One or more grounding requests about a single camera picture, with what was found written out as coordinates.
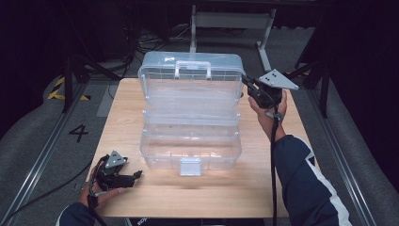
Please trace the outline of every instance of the wire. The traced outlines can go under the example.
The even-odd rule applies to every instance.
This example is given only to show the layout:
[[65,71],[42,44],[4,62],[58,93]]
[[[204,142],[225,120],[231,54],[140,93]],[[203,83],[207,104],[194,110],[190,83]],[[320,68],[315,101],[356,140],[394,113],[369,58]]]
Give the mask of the wire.
[[36,199],[28,202],[27,204],[21,206],[20,208],[18,208],[16,211],[14,211],[12,214],[10,214],[3,222],[3,224],[1,226],[5,226],[6,223],[12,219],[13,216],[15,216],[16,214],[18,214],[19,212],[23,211],[26,207],[28,207],[29,205],[38,202],[39,200],[43,199],[44,197],[47,197],[49,195],[51,195],[52,193],[58,191],[60,188],[62,188],[63,186],[69,184],[70,182],[72,182],[74,179],[76,179],[78,176],[80,176],[89,166],[91,165],[91,160],[90,162],[80,171],[78,172],[75,176],[73,176],[70,180],[68,180],[67,182],[61,184],[60,186],[57,186],[55,188],[53,188],[52,190],[42,194],[41,196],[37,197]]
[[[150,51],[158,51],[163,49],[165,46],[172,44],[172,43],[177,43],[182,40],[188,40],[184,37],[184,33],[189,30],[191,26],[188,26],[186,29],[181,31],[177,36],[170,37],[168,38],[168,41],[164,41],[162,39],[159,39],[156,37],[153,33],[142,33],[139,38],[138,38],[138,44],[137,44],[137,51],[140,52],[141,54],[146,54]],[[150,44],[153,43],[153,46],[151,47],[146,47],[143,46],[145,44]]]
[[[91,60],[93,60],[94,62],[96,62],[96,60],[94,59],[94,57],[93,57],[93,56],[90,54],[90,52],[88,51],[88,48],[86,47],[86,45],[85,45],[85,43],[84,43],[84,41],[83,41],[81,35],[80,35],[79,32],[77,31],[75,25],[73,24],[72,18],[70,17],[68,11],[65,9],[65,6],[64,6],[62,0],[59,0],[59,2],[60,2],[60,5],[62,6],[62,9],[63,9],[65,15],[68,17],[68,20],[69,20],[69,22],[70,22],[70,24],[71,24],[71,26],[72,26],[74,32],[76,33],[76,36],[78,37],[78,39],[80,40],[80,42],[81,42],[83,48],[85,49],[85,52],[88,54],[88,56],[91,58]],[[126,10],[122,10],[121,7],[124,7],[125,9],[128,8],[127,10],[129,10],[129,12],[130,12],[131,14],[129,15],[129,13],[126,12]],[[130,21],[131,18],[129,18],[129,16],[132,17],[133,12],[130,10],[131,8],[132,8],[132,6],[131,6],[130,3],[129,3],[128,5],[126,5],[126,6],[120,6],[120,7],[119,7],[120,12],[121,12],[121,14],[122,14],[122,21],[125,22],[125,23],[126,23],[127,21]],[[122,64],[120,64],[119,66],[112,67],[112,68],[107,68],[107,70],[109,70],[110,72],[114,72],[114,71],[117,71],[117,70],[120,70],[120,69],[122,69],[122,68],[127,67],[127,66],[133,61],[133,59],[134,59],[134,58],[132,57],[133,48],[134,48],[134,46],[135,46],[135,40],[133,40],[133,35],[134,35],[133,25],[132,25],[132,23],[129,23],[129,24],[126,25],[126,26],[128,26],[129,29],[128,29],[128,28],[123,28],[123,29],[124,29],[124,30],[127,30],[127,32],[126,32],[126,36],[127,36],[127,37],[126,37],[126,40],[127,40],[128,43],[130,42],[130,46],[129,46],[128,53],[127,53],[126,57],[124,58],[124,60],[122,61]],[[89,73],[97,73],[97,72],[98,72],[97,70],[88,69],[88,68],[86,68],[86,70],[87,70]]]
[[[279,106],[274,107],[275,115],[279,114]],[[279,118],[275,117],[273,121],[272,134],[270,136],[270,169],[272,175],[272,193],[273,193],[273,226],[277,225],[277,189],[276,189],[276,165],[274,161],[274,151],[276,147],[276,132],[279,127]]]
[[101,193],[95,193],[93,191],[93,187],[94,184],[96,183],[95,179],[96,176],[99,173],[99,169],[100,166],[102,165],[102,163],[109,157],[109,155],[107,154],[106,156],[103,156],[102,158],[99,159],[99,161],[97,162],[97,165],[94,168],[94,172],[90,175],[90,178],[88,180],[88,208],[90,209],[91,215],[93,215],[97,221],[102,225],[102,226],[106,226],[106,223],[103,221],[103,219],[97,214],[97,211],[95,210],[95,208],[97,207],[97,204],[94,204],[94,200],[96,200],[95,202],[97,203],[97,197],[98,195],[100,195]]
[[[124,78],[124,76],[126,75],[126,72],[127,72],[129,69],[130,69],[130,64],[126,64],[126,67],[125,67],[125,69],[124,69],[124,71],[123,71],[123,74],[122,74],[122,77],[121,77],[121,78]],[[109,83],[108,83],[108,88],[107,88],[107,90],[108,90],[108,95],[109,95],[112,99],[114,99],[114,96],[111,94],[111,90],[110,90],[112,81],[113,81],[112,79],[109,79]]]
[[134,53],[134,57],[135,57],[138,61],[140,61],[140,65],[143,64],[143,61],[142,61],[140,58],[138,58],[138,57],[136,56],[136,53]]

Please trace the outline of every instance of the white stripe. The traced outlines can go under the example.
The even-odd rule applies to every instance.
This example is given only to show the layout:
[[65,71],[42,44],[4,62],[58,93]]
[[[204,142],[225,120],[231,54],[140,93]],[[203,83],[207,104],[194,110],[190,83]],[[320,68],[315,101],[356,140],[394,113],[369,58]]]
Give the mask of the white stripe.
[[321,171],[318,168],[316,168],[311,163],[311,161],[309,160],[309,159],[314,157],[313,150],[308,145],[308,143],[306,143],[302,138],[300,138],[300,137],[296,137],[296,138],[302,140],[302,142],[304,144],[306,144],[306,146],[308,146],[308,148],[311,150],[311,152],[305,158],[306,162],[308,163],[309,167],[313,171],[313,173],[316,176],[317,180],[319,180],[328,189],[328,191],[331,193],[331,197],[329,198],[329,200],[331,201],[331,204],[335,207],[335,209],[338,212],[339,225],[343,225],[343,226],[352,225],[349,222],[349,212],[347,211],[346,207],[343,205],[343,202],[341,201],[340,197],[338,197],[337,191],[331,185],[331,183],[326,179],[326,177],[321,173]]
[[61,219],[62,214],[64,213],[64,211],[65,211],[67,208],[68,208],[68,206],[65,207],[65,209],[64,209],[64,210],[61,212],[61,214],[59,215],[58,219],[56,220],[56,226],[59,226],[59,220]]

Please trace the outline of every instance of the toolbox lid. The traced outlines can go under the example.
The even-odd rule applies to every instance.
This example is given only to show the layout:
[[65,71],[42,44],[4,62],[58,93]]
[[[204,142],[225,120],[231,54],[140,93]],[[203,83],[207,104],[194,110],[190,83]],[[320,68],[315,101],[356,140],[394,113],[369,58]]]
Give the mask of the toolbox lid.
[[182,67],[187,67],[190,70],[207,67],[205,64],[193,64],[192,62],[207,62],[210,64],[211,71],[236,71],[245,74],[241,57],[238,55],[155,51],[145,55],[138,74],[141,74],[141,70],[146,68],[176,69],[179,62],[191,62],[182,64]]

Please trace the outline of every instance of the gray carpet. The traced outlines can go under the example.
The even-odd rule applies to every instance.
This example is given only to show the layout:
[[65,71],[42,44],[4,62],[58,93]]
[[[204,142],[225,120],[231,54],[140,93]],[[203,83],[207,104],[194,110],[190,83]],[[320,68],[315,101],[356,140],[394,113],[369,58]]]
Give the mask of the gray carpet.
[[[293,71],[312,31],[310,28],[273,29],[266,44],[272,68],[280,72]],[[246,30],[240,35],[231,35],[220,30],[203,30],[198,35],[197,52],[237,54],[243,59],[244,69],[248,75],[260,76],[263,75],[263,67],[255,43],[261,38],[262,31],[257,30]],[[171,43],[162,49],[173,52],[188,50],[188,40]],[[136,55],[141,59],[143,57],[140,53]],[[140,62],[135,59],[126,77],[135,77],[139,66]],[[303,79],[304,77],[298,77],[295,82],[300,85]],[[44,104],[20,119],[0,141],[0,216],[7,212],[61,115],[63,102],[46,99],[55,81],[49,84],[43,93]],[[85,95],[90,95],[91,99],[77,103],[30,200],[72,178],[90,161],[103,131],[117,84],[117,82],[109,83],[109,80],[101,77],[92,79],[88,83]],[[308,92],[301,88],[294,91],[293,96],[322,172],[336,187],[349,210],[353,225],[363,225],[334,161],[328,139],[317,118],[317,112],[311,106]],[[328,121],[359,182],[376,225],[399,225],[398,194],[371,157],[333,84],[329,89],[327,113]],[[77,136],[69,135],[69,132],[81,124],[86,126],[85,131],[88,135],[82,136],[80,142],[77,142]],[[62,209],[78,199],[80,187],[87,174],[88,171],[85,171],[69,185],[23,210],[15,225],[55,225]],[[120,218],[107,218],[106,221],[109,225],[124,225]],[[271,225],[271,220],[268,219],[266,224]],[[279,225],[290,225],[290,223],[288,219],[282,218],[279,220]]]

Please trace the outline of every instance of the wooden table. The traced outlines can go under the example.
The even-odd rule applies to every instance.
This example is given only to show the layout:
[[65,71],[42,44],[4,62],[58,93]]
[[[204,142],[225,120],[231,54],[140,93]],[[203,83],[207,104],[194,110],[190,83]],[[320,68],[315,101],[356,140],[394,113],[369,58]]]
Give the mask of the wooden table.
[[[239,103],[242,155],[231,170],[206,170],[200,177],[182,177],[173,169],[149,169],[138,147],[145,107],[140,83],[134,78],[120,81],[108,115],[93,165],[116,150],[128,157],[120,174],[143,174],[135,186],[109,201],[99,212],[119,218],[271,218],[273,216],[270,175],[270,142],[250,108],[247,96]],[[295,103],[288,92],[284,119],[287,134],[308,141]],[[288,217],[278,190],[278,217]]]

